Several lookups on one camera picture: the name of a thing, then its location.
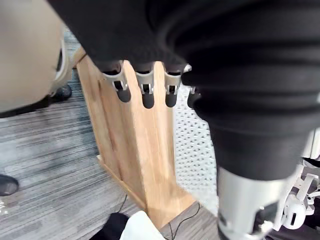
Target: wooden board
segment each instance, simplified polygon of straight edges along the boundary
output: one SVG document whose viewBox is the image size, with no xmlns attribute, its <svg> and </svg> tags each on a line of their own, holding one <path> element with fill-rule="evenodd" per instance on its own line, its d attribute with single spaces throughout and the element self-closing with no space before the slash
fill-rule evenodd
<svg viewBox="0 0 320 240">
<path fill-rule="evenodd" d="M 85 56 L 78 74 L 88 106 L 102 166 L 118 181 L 160 229 L 194 199 L 176 184 L 173 111 L 165 104 L 164 69 L 154 66 L 154 107 L 144 108 L 135 72 L 124 61 L 131 101 L 123 103 Z"/>
<path fill-rule="evenodd" d="M 71 66 L 72 68 L 76 68 L 77 64 L 87 55 L 87 53 L 85 52 L 85 50 L 83 49 L 83 47 L 79 47 L 74 54 L 72 55 L 71 58 Z"/>
</svg>

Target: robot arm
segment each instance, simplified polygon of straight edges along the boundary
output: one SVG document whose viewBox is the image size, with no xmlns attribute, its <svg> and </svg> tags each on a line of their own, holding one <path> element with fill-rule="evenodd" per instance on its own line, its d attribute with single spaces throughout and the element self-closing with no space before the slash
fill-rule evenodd
<svg viewBox="0 0 320 240">
<path fill-rule="evenodd" d="M 168 107 L 181 81 L 193 87 L 219 167 L 220 237 L 262 239 L 320 125 L 319 1 L 48 2 L 121 101 L 130 100 L 122 60 L 133 66 L 147 108 L 154 61 L 165 67 Z M 192 70 L 182 75 L 187 63 Z"/>
</svg>

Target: black shoe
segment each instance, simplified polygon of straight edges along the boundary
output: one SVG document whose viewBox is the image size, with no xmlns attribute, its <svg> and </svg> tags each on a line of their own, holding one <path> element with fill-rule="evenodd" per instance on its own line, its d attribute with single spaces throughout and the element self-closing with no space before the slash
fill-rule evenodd
<svg viewBox="0 0 320 240">
<path fill-rule="evenodd" d="M 7 175 L 0 174 L 0 197 L 9 196 L 19 190 L 19 182 Z"/>
<path fill-rule="evenodd" d="M 52 97 L 52 100 L 55 103 L 62 102 L 70 98 L 71 95 L 72 89 L 68 84 L 66 84 L 56 90 L 55 95 L 53 95 Z"/>
</svg>

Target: white lattice wall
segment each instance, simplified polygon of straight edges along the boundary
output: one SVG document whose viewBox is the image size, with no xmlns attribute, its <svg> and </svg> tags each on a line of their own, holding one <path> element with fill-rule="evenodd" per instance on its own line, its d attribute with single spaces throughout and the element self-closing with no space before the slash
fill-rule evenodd
<svg viewBox="0 0 320 240">
<path fill-rule="evenodd" d="M 216 160 L 207 122 L 188 107 L 190 88 L 180 86 L 174 107 L 177 183 L 214 215 L 218 213 Z"/>
</svg>

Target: floor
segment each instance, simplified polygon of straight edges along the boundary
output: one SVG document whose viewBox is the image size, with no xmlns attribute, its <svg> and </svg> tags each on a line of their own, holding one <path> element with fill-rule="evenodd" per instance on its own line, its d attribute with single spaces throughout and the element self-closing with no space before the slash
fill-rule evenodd
<svg viewBox="0 0 320 240">
<path fill-rule="evenodd" d="M 66 31 L 70 55 L 79 46 Z M 95 138 L 77 72 L 69 82 L 73 95 L 61 103 L 0 119 L 0 173 L 17 178 L 20 191 L 3 197 L 0 240 L 88 240 L 116 212 L 122 189 L 98 165 Z M 138 211 L 128 200 L 123 212 Z M 172 221 L 197 211 L 194 204 Z M 171 239 L 170 229 L 162 233 Z M 176 240 L 215 240 L 216 220 L 205 208 L 187 220 Z"/>
</svg>

